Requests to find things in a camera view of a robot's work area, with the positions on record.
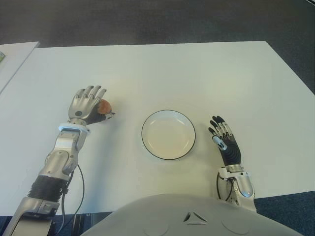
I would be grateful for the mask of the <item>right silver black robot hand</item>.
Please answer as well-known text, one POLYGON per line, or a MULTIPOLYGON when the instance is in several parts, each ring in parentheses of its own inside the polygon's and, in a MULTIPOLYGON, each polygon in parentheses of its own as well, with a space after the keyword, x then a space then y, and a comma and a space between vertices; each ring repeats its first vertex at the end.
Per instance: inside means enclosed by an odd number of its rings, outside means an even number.
POLYGON ((224 165, 240 165, 241 152, 227 122, 220 116, 212 116, 208 130, 212 134, 213 142, 218 146, 224 165))

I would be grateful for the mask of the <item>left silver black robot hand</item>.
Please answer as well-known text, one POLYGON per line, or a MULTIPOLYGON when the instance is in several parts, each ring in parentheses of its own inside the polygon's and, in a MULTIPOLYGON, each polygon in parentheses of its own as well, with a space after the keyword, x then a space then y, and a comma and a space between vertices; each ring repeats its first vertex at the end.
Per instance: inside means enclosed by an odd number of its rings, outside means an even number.
POLYGON ((112 118, 115 113, 110 103, 103 99, 106 91, 101 86, 77 91, 68 110, 68 122, 86 126, 112 118))

